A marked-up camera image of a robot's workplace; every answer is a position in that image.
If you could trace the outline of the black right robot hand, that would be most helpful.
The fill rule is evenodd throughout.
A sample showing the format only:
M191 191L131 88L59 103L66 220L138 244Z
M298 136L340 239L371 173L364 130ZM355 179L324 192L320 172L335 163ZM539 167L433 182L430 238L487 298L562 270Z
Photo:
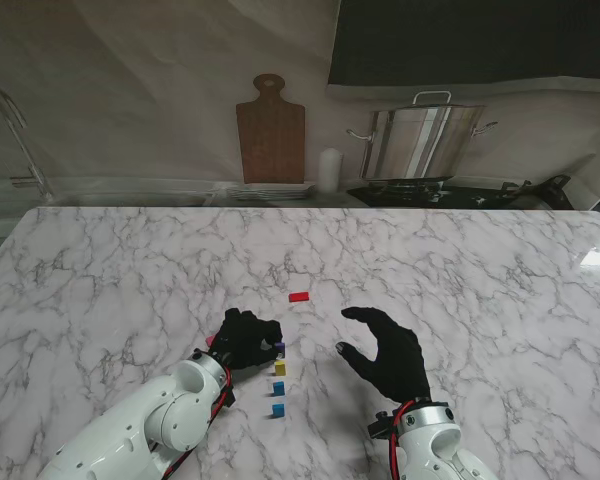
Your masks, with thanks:
M365 324L377 342L374 360L349 343L336 344L339 355L362 379L386 398L400 404L431 397L422 349L412 330L400 326L376 308L348 307L341 314Z

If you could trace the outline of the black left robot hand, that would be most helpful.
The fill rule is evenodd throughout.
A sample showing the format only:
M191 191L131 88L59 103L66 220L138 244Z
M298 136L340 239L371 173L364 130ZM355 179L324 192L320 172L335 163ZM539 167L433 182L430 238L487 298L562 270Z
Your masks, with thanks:
M230 370L242 370L274 361L283 341L276 320L262 320L250 310L231 308L215 334L208 353Z

